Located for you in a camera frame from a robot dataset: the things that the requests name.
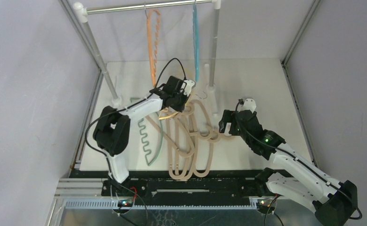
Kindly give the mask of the yellow wire hanger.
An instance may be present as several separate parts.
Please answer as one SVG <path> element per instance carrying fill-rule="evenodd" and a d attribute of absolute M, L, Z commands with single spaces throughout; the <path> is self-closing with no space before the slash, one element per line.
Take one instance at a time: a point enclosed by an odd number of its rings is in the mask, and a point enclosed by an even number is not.
<path fill-rule="evenodd" d="M 208 82 L 210 74 L 210 65 L 208 63 L 205 63 L 202 68 L 200 69 L 200 80 L 197 84 L 197 87 L 193 87 L 192 93 L 190 94 L 190 97 L 188 99 L 188 102 L 185 104 L 187 106 L 190 101 L 192 100 L 204 100 L 208 97 L 206 86 Z M 169 110 L 169 108 L 162 109 L 159 113 L 164 113 L 165 116 L 159 116 L 159 120 L 166 120 L 169 118 L 174 118 L 179 116 L 179 112 L 172 112 Z"/>

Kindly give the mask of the orange wire hanger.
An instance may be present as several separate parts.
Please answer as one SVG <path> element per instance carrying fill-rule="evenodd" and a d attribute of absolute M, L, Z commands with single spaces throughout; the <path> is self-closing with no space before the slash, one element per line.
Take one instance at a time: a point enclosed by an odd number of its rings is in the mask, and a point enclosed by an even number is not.
<path fill-rule="evenodd" d="M 146 14 L 147 49 L 150 65 L 150 75 L 153 87 L 156 86 L 156 64 L 158 52 L 161 13 L 158 9 L 151 9 Z"/>

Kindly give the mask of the blue wire hanger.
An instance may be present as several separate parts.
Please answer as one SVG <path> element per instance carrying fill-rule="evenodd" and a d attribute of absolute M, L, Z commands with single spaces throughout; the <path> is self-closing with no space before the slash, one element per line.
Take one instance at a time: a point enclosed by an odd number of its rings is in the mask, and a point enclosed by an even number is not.
<path fill-rule="evenodd" d="M 192 24 L 193 24 L 193 47 L 194 47 L 194 64 L 195 64 L 195 81 L 199 81 L 200 75 L 200 51 L 199 51 L 199 29 L 198 29 L 198 16 L 197 16 L 197 5 L 196 2 L 193 5 L 192 13 Z"/>

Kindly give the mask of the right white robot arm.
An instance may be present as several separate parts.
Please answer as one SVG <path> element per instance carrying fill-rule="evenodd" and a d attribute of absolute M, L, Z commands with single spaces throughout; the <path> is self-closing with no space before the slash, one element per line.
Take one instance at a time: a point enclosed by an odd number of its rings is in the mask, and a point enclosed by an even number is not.
<path fill-rule="evenodd" d="M 220 133 L 228 123 L 230 135 L 240 136 L 256 155 L 290 174 L 285 177 L 275 169 L 262 170 L 255 177 L 260 196 L 274 193 L 286 197 L 310 210 L 324 226 L 343 226 L 350 219 L 362 219 L 356 185 L 329 176 L 303 158 L 276 132 L 264 129 L 256 111 L 224 110 Z"/>

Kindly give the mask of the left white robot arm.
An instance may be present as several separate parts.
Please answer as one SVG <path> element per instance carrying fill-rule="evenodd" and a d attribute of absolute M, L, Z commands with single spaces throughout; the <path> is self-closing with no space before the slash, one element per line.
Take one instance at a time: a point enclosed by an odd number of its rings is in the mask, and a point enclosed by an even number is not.
<path fill-rule="evenodd" d="M 109 176 L 114 180 L 112 189 L 119 196 L 126 196 L 131 189 L 130 182 L 126 180 L 129 171 L 122 155 L 129 143 L 131 125 L 164 108 L 183 112 L 195 85 L 193 80 L 170 76 L 165 84 L 153 88 L 147 96 L 127 107 L 103 108 L 95 122 L 92 137 L 106 157 Z"/>

